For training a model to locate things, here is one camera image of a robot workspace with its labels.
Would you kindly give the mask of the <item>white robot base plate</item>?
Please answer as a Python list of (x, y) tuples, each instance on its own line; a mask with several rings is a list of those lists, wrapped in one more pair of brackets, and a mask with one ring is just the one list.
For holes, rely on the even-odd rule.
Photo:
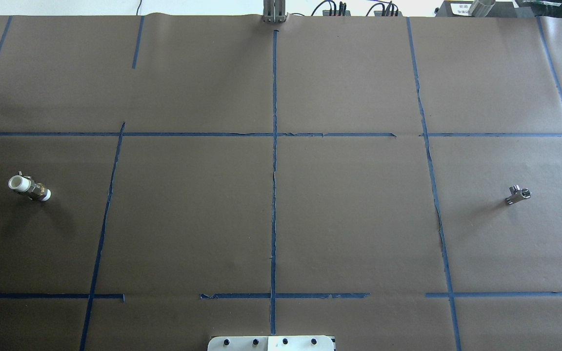
[(208, 351), (335, 351), (333, 337), (327, 335), (271, 335), (213, 337)]

